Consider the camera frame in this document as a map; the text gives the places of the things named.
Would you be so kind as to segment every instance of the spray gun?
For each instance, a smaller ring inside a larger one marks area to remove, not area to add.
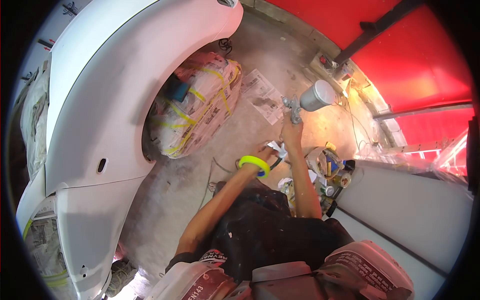
[[[308,90],[300,95],[300,101],[297,95],[293,95],[293,99],[283,97],[282,101],[283,105],[290,109],[292,123],[299,124],[302,122],[300,117],[302,108],[306,111],[316,111],[331,105],[335,102],[335,91],[325,80],[317,80]]]

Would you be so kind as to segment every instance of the bare foot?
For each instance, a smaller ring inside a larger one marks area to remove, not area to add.
[[[211,192],[215,192],[215,188],[216,188],[216,182],[211,182],[208,184],[208,190],[211,191]]]

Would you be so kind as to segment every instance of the black apron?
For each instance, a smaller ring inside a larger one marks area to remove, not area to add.
[[[217,184],[216,194],[224,181]],[[350,242],[352,237],[333,218],[326,221],[290,216],[287,196],[258,180],[250,183],[195,253],[180,253],[168,264],[203,261],[225,270],[237,283],[252,279],[252,270],[304,261],[312,270]]]

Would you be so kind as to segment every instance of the red wall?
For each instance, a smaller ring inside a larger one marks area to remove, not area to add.
[[[360,21],[375,22],[399,2],[268,1],[312,25],[342,49],[362,33]],[[473,81],[468,65],[425,5],[360,49],[352,60],[373,82],[393,112],[472,99]],[[440,135],[455,138],[467,127],[473,109],[440,115],[420,114],[397,118],[397,121],[408,143],[427,143],[441,140]]]

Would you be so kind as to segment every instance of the paint tin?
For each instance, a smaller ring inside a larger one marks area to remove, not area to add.
[[[350,173],[343,173],[341,176],[336,175],[335,177],[333,177],[333,183],[341,186],[342,188],[346,188],[350,184],[350,182],[352,182],[352,176],[350,175]]]
[[[334,188],[333,186],[330,186],[330,185],[322,185],[320,187],[320,191],[322,192],[322,194],[324,194],[325,196],[332,196],[333,195],[333,192],[334,192]]]

